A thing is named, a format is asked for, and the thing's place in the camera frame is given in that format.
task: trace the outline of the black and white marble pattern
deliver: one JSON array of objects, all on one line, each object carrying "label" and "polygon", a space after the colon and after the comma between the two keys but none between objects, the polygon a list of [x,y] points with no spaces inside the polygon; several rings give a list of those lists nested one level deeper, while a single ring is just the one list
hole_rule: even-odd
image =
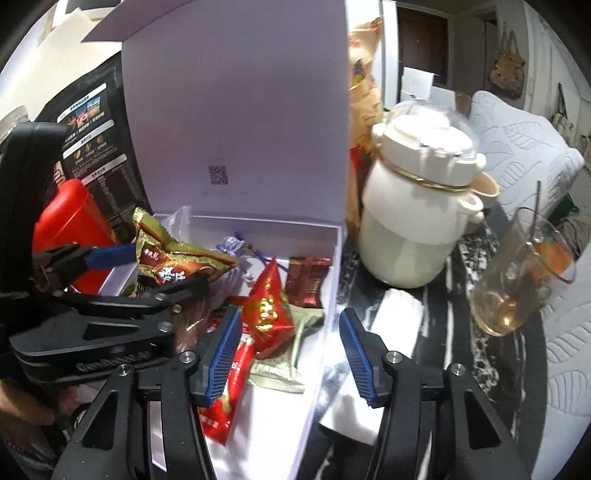
[{"label": "black and white marble pattern", "polygon": [[[517,332],[503,338],[484,334],[472,322],[466,295],[496,253],[509,223],[499,206],[475,235],[454,249],[442,272],[424,288],[408,290],[424,306],[424,319],[413,360],[445,368],[451,362],[470,366],[472,374],[511,431],[529,471],[540,447],[546,405],[547,367],[544,332],[539,314]],[[345,249],[337,304],[352,307],[364,326],[373,324],[389,287],[370,275],[359,255]],[[331,337],[338,339],[338,322]],[[359,480],[365,477],[372,447],[328,430],[319,421],[349,374],[346,358],[324,372],[298,480]]]}]

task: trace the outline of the green snack package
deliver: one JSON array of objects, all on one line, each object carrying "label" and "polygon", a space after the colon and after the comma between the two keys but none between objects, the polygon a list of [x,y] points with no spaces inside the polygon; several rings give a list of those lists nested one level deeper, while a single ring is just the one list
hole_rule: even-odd
[{"label": "green snack package", "polygon": [[290,310],[295,327],[293,339],[282,345],[273,356],[255,360],[248,377],[249,384],[289,393],[304,392],[305,385],[296,368],[300,342],[304,331],[324,317],[324,310],[295,305],[290,305]]}]

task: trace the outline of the box flap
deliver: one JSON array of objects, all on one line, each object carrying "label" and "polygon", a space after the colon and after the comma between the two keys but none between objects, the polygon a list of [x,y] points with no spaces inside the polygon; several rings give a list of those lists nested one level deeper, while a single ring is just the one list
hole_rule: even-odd
[{"label": "box flap", "polygon": [[[160,3],[126,0],[104,21],[123,25]],[[191,205],[200,215],[342,223],[342,0],[191,1],[129,36],[122,58],[131,135],[156,212]]]},{"label": "box flap", "polygon": [[83,41],[124,41],[146,25],[191,0],[126,0],[107,15]]}]

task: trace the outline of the black pouch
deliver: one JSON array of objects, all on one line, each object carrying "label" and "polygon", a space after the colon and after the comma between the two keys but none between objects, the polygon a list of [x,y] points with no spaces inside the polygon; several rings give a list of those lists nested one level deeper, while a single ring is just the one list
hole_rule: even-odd
[{"label": "black pouch", "polygon": [[131,241],[135,208],[151,208],[129,133],[121,53],[68,85],[35,121],[73,127],[54,169],[55,183],[80,179],[117,238]]}]

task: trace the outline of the open box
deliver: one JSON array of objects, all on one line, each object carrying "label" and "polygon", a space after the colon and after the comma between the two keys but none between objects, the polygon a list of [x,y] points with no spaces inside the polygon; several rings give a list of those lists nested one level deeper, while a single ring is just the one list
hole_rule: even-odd
[{"label": "open box", "polygon": [[[324,329],[303,341],[298,361],[306,392],[247,387],[227,446],[209,442],[220,480],[295,478],[335,316],[349,145],[345,3],[126,0],[86,41],[123,42],[131,137],[158,216],[190,205],[191,241],[208,248],[238,231],[280,260],[333,259]],[[252,265],[256,276],[262,264]],[[102,292],[129,275],[113,272]]]}]

